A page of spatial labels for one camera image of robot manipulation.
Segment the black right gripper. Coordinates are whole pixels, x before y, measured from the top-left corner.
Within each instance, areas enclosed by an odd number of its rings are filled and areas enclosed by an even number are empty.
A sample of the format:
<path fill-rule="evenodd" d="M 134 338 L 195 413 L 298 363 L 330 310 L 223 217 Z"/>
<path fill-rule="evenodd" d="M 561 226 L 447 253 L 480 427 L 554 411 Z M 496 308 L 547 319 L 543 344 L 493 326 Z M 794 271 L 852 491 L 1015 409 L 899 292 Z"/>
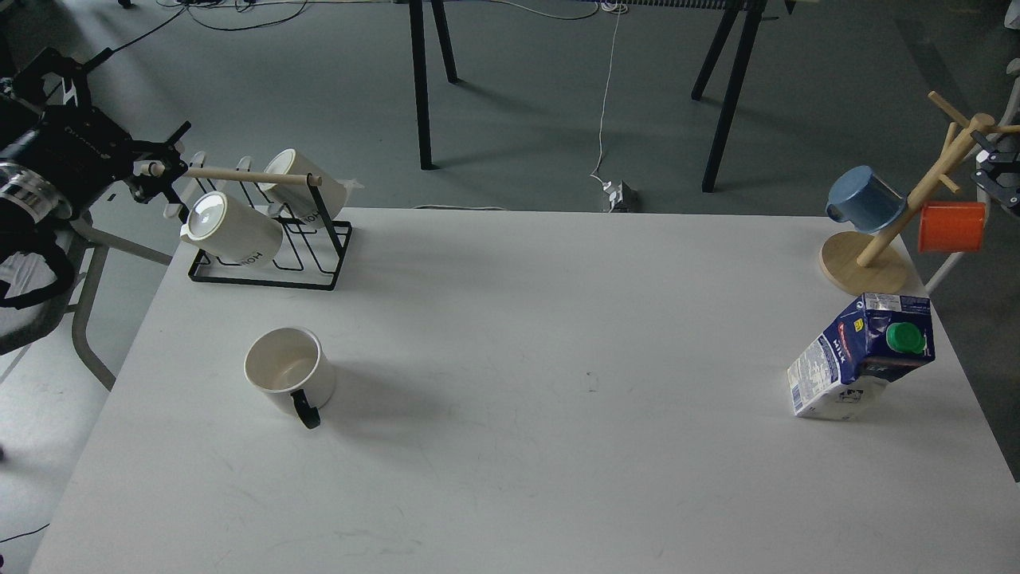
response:
<path fill-rule="evenodd" d="M 1001 134 L 994 142 L 990 136 L 974 133 L 974 141 L 985 152 L 974 171 L 974 182 L 1004 211 L 1019 218 L 1018 132 Z"/>

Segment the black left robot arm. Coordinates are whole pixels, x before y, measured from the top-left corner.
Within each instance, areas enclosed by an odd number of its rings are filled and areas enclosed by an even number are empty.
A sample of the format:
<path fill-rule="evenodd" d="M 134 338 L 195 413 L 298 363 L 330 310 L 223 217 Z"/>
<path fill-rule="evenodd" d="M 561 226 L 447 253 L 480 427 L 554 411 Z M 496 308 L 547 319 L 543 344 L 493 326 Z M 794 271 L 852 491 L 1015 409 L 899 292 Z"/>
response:
<path fill-rule="evenodd" d="M 139 203 L 163 196 L 181 207 L 174 181 L 186 171 L 184 123 L 164 141 L 132 138 L 92 102 L 88 73 L 54 48 L 2 80 L 2 352 L 49 335 L 79 279 L 76 228 L 113 184 Z"/>

